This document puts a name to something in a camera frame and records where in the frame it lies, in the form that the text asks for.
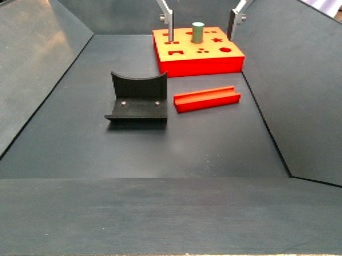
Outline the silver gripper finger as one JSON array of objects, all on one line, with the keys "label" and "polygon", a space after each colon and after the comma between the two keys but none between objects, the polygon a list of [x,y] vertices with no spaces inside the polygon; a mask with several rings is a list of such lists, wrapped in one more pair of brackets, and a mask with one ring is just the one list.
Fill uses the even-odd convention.
[{"label": "silver gripper finger", "polygon": [[228,38],[234,38],[234,33],[237,26],[241,24],[244,17],[245,17],[245,9],[248,6],[248,0],[241,0],[237,7],[230,11],[230,19],[229,19],[229,26],[228,26]]},{"label": "silver gripper finger", "polygon": [[157,0],[161,7],[161,21],[169,26],[169,41],[174,41],[174,12],[170,9],[166,0]]}]

